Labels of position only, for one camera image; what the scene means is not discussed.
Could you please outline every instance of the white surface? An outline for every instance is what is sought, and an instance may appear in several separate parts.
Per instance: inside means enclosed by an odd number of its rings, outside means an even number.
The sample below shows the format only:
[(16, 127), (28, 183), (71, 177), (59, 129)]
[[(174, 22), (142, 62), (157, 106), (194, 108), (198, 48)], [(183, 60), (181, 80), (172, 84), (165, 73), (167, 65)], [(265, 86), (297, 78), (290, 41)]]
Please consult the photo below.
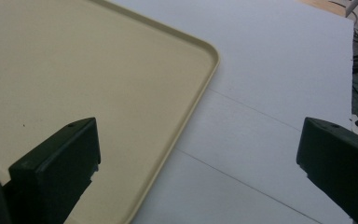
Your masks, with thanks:
[[(351, 127), (352, 21), (291, 0), (114, 2), (205, 39), (221, 54), (210, 90), (188, 123), (178, 149), (238, 179), (244, 189), (249, 185), (318, 222), (351, 223), (296, 165), (296, 150), (306, 116)], [(212, 199), (203, 201), (205, 191), (211, 195), (227, 191), (219, 201), (239, 202), (233, 197), (236, 191), (220, 190), (207, 172), (205, 183), (194, 184), (169, 165), (163, 173), (140, 212), (146, 222), (160, 222), (160, 216), (168, 214), (173, 220), (162, 217), (162, 222), (202, 223), (198, 218), (207, 218), (204, 215), (233, 209), (216, 206)], [(178, 181), (189, 189), (177, 192), (176, 197), (184, 198), (183, 202), (191, 198), (202, 206), (190, 212), (188, 204), (163, 196)], [(191, 188), (195, 193), (187, 195)], [(256, 194), (262, 200), (262, 194)], [(246, 207), (255, 202), (243, 200), (241, 204)], [(268, 210), (266, 204), (260, 209)], [(242, 221), (237, 215), (239, 219), (226, 223), (281, 223), (258, 222), (260, 216), (268, 213), (253, 212)], [(284, 220), (285, 214), (277, 216)], [(218, 218), (203, 220), (222, 223)]]
[(317, 222), (175, 150), (132, 223)]

